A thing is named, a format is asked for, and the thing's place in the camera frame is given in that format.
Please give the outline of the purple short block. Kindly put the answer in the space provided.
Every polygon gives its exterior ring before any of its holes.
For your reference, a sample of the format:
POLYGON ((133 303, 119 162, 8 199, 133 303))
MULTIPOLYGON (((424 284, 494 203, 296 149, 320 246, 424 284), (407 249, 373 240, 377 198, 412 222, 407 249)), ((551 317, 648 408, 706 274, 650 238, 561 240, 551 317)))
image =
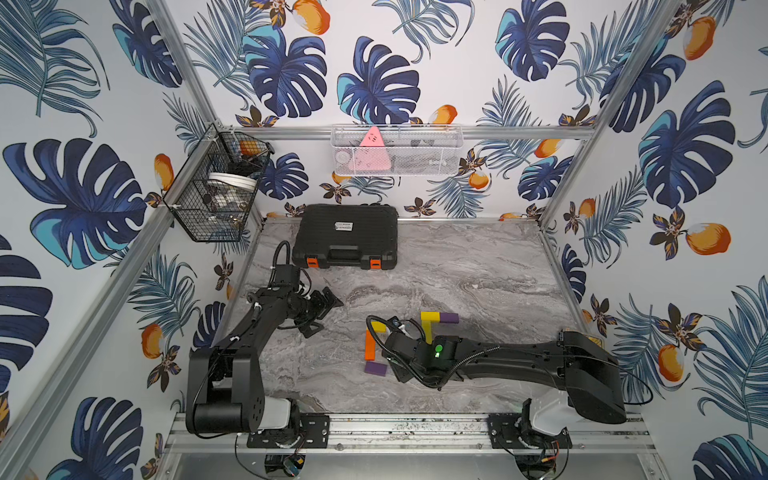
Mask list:
POLYGON ((460 316, 457 313, 440 312, 439 322, 444 324, 459 324, 460 316))

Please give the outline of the long yellow block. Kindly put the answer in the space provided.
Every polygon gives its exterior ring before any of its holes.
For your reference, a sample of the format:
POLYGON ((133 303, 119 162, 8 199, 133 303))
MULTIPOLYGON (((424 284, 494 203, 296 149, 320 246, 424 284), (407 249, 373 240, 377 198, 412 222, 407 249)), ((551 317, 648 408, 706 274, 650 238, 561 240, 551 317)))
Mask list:
POLYGON ((423 332, 424 332, 424 338, 425 338, 425 341, 426 341, 428 344, 431 344, 431 343, 432 343, 432 340, 433 340, 433 335, 432 335, 432 323, 431 323, 430 321, 427 321, 427 322, 422 322, 422 323, 421 323, 421 327, 422 327, 422 329, 423 329, 423 332))

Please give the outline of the short yellow block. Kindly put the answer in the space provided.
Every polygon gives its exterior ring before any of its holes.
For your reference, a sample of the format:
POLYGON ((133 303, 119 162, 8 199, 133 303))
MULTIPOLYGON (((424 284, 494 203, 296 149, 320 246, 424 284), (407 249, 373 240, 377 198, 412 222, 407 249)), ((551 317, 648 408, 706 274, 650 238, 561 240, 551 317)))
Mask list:
POLYGON ((441 316, 439 312, 422 312, 420 314, 420 319, 422 322, 439 323, 440 318, 441 316))
POLYGON ((376 333, 387 333, 388 327, 379 321, 372 321, 371 322, 372 328, 376 333))

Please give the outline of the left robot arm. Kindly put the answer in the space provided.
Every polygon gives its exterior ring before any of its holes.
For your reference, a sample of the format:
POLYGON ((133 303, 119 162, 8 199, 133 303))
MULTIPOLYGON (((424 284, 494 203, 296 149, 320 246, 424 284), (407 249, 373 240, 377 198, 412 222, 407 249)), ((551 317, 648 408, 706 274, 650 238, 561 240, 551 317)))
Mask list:
POLYGON ((267 410, 260 355, 287 320, 309 338, 331 310, 344 305, 328 287, 304 297, 294 287, 260 288, 249 311, 227 338, 190 355, 187 430, 195 436, 251 433, 267 410))

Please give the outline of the dark purple block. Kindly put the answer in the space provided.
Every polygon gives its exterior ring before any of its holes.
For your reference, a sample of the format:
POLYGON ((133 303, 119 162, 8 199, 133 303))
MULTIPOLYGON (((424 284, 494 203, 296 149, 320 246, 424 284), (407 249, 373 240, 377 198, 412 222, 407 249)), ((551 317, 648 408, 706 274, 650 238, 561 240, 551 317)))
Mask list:
POLYGON ((375 361, 366 361, 364 366, 364 372, 368 375, 374 375, 379 377, 385 377, 387 375, 388 366, 383 363, 375 361))

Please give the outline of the orange block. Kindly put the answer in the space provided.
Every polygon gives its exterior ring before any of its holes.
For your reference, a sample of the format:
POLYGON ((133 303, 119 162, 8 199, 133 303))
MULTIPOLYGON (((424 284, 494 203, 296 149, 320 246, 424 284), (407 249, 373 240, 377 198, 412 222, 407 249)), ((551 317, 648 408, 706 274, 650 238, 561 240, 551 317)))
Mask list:
POLYGON ((377 344, 369 331, 365 332, 364 360, 373 362, 376 359, 377 344))

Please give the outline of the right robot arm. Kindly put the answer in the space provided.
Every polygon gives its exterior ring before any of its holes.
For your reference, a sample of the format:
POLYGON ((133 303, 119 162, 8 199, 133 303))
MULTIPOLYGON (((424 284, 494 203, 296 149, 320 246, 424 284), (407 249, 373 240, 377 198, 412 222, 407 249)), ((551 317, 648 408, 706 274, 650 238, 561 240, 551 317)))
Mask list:
POLYGON ((546 387, 523 406, 524 426, 542 435, 580 421, 627 421, 618 361, 579 332, 562 331, 544 343, 492 344, 457 336, 428 343, 395 331, 377 344, 401 383, 441 390, 450 382, 490 378, 546 387))

